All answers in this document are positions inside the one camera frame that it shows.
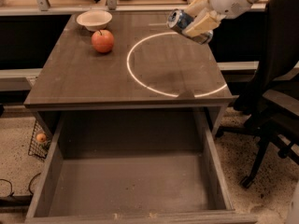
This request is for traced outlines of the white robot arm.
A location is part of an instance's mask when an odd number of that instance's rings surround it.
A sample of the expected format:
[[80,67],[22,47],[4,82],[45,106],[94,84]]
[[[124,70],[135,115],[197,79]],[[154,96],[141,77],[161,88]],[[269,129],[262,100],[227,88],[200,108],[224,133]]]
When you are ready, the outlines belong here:
[[250,10],[259,0],[193,0],[184,12],[193,21],[183,29],[183,34],[196,37],[216,29],[223,19],[234,19]]

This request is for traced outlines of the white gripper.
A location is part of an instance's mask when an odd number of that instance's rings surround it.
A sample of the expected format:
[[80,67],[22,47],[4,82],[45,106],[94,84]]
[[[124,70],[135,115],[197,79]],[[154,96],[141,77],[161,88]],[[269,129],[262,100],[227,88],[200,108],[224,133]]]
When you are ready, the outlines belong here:
[[226,19],[234,19],[248,11],[251,6],[250,0],[193,0],[184,12],[196,18],[183,30],[183,34],[196,37],[214,30],[221,24],[222,15]]

